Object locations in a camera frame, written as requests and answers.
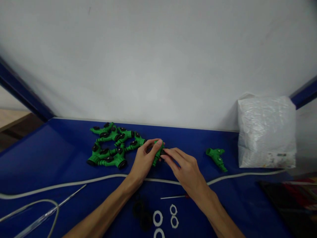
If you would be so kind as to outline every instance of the white rubber washer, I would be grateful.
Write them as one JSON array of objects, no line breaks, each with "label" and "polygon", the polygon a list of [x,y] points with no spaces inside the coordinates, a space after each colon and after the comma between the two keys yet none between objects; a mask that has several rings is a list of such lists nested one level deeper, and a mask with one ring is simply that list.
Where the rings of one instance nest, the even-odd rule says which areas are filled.
[{"label": "white rubber washer", "polygon": [[[155,220],[156,214],[159,214],[159,222],[156,222],[156,220]],[[163,222],[163,215],[162,215],[162,213],[161,213],[159,210],[155,211],[154,214],[153,214],[153,223],[154,223],[154,225],[155,225],[156,227],[159,227],[160,225],[162,225],[162,222]]]},{"label": "white rubber washer", "polygon": [[[176,225],[173,225],[173,219],[176,219]],[[176,217],[176,216],[172,216],[172,217],[171,217],[171,225],[172,225],[172,228],[176,229],[176,228],[178,227],[178,224],[179,224],[179,222],[178,222],[177,217]]]},{"label": "white rubber washer", "polygon": [[163,232],[163,230],[162,230],[161,228],[157,228],[157,229],[154,231],[154,238],[156,238],[156,235],[157,235],[158,233],[161,233],[162,238],[165,238],[164,232]]},{"label": "white rubber washer", "polygon": [[174,204],[171,205],[171,207],[169,208],[169,211],[171,212],[171,214],[172,214],[173,216],[176,216],[176,214],[177,214],[177,208],[176,208],[176,206],[175,206]]}]

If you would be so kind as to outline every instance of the wooden floor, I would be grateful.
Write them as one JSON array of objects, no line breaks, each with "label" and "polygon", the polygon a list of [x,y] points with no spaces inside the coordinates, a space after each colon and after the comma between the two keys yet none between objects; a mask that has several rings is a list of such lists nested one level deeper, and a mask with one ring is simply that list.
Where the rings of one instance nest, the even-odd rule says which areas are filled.
[{"label": "wooden floor", "polygon": [[43,122],[31,112],[0,109],[0,152],[42,124]]}]

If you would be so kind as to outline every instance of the green y connector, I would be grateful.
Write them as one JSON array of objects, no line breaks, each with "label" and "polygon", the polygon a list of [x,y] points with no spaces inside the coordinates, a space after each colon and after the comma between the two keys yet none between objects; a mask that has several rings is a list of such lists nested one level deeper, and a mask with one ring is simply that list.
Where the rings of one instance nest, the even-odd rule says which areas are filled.
[{"label": "green y connector", "polygon": [[155,154],[155,157],[154,157],[154,161],[153,161],[152,166],[154,166],[154,167],[156,166],[156,163],[157,163],[158,160],[160,159],[164,148],[165,148],[164,142],[162,141],[162,145],[161,145],[160,149],[159,149],[158,152],[156,152],[156,154]]},{"label": "green y connector", "polygon": [[100,127],[98,127],[98,126],[95,126],[93,128],[90,128],[90,131],[92,131],[93,133],[98,134],[98,135],[100,135],[102,133],[108,133],[111,130],[113,124],[114,124],[113,122],[111,122],[111,123],[107,122],[103,126],[102,129],[100,129]]},{"label": "green y connector", "polygon": [[137,149],[146,142],[146,139],[143,139],[138,132],[134,132],[134,138],[135,140],[130,143],[125,151]]},{"label": "green y connector", "polygon": [[87,164],[91,166],[96,166],[101,159],[109,157],[117,152],[117,149],[109,150],[109,149],[101,149],[101,146],[98,142],[92,147],[92,155],[87,160]]},{"label": "green y connector", "polygon": [[87,164],[91,166],[96,166],[98,161],[100,160],[99,158],[100,151],[101,151],[100,144],[98,142],[95,142],[95,144],[92,147],[92,155],[87,160]]},{"label": "green y connector", "polygon": [[220,155],[222,155],[225,152],[224,149],[207,149],[206,155],[212,158],[212,160],[215,162],[215,164],[221,169],[222,172],[227,172],[228,170],[224,166],[224,162],[222,158],[220,158]]},{"label": "green y connector", "polygon": [[111,133],[105,132],[105,133],[101,133],[100,134],[101,138],[97,139],[97,142],[105,142],[105,141],[118,141],[120,134],[118,133],[118,129],[116,127],[116,125],[113,125],[113,127],[111,127]]},{"label": "green y connector", "polygon": [[127,165],[127,161],[124,158],[125,146],[124,144],[120,145],[120,148],[117,149],[117,154],[112,157],[108,156],[107,158],[101,159],[98,161],[98,165],[104,166],[117,166],[118,169],[123,169]]},{"label": "green y connector", "polygon": [[102,160],[102,159],[107,158],[111,155],[114,155],[115,153],[117,153],[117,149],[109,150],[108,148],[106,148],[106,149],[103,149],[100,151],[98,157],[99,157],[99,159]]},{"label": "green y connector", "polygon": [[128,138],[132,138],[134,136],[133,131],[127,131],[126,128],[118,127],[119,132],[121,133],[118,141],[115,143],[115,146],[124,143]]}]

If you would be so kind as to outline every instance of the white plastic bag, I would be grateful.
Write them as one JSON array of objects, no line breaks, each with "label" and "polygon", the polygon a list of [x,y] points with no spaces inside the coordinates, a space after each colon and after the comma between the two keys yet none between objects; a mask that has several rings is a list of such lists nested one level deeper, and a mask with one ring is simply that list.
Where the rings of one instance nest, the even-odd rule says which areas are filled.
[{"label": "white plastic bag", "polygon": [[295,105],[288,97],[238,100],[240,168],[294,168]]}]

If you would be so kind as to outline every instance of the hand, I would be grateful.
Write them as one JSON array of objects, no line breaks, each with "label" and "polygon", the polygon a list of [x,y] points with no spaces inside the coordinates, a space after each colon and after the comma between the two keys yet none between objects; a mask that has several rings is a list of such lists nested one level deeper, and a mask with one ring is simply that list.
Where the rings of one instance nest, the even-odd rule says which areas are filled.
[{"label": "hand", "polygon": [[[139,186],[141,186],[144,179],[148,175],[155,154],[159,151],[161,145],[161,139],[151,139],[147,140],[141,147],[138,148],[129,176],[135,179]],[[147,153],[148,148],[151,146],[153,146],[151,151]]]},{"label": "hand", "polygon": [[164,151],[167,155],[161,155],[161,158],[171,167],[175,177],[194,201],[211,191],[199,171],[197,160],[194,157],[178,148],[164,149]]}]

